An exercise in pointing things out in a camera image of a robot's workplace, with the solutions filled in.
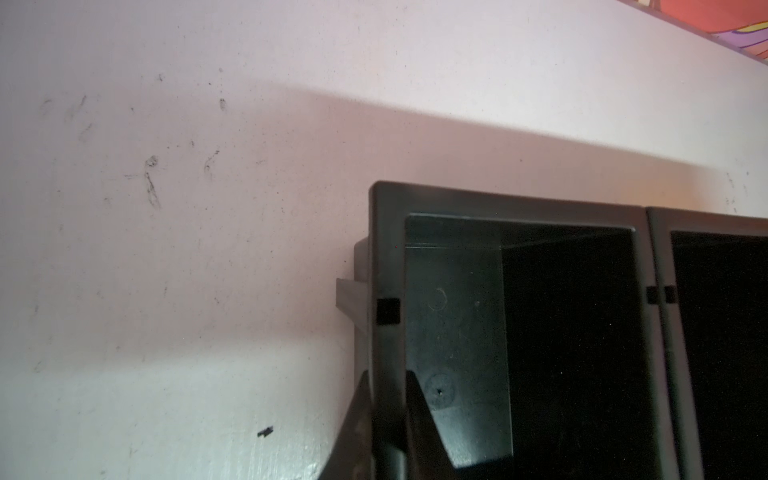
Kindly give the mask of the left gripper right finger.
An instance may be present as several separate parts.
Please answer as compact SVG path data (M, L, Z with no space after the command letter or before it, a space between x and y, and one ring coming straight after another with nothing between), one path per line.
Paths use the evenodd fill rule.
M456 470L412 371L406 372L406 431L409 479L456 478Z

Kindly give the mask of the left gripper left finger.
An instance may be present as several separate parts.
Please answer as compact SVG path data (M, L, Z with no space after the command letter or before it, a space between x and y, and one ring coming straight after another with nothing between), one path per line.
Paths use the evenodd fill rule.
M373 422L369 372L364 371L319 480L370 480Z

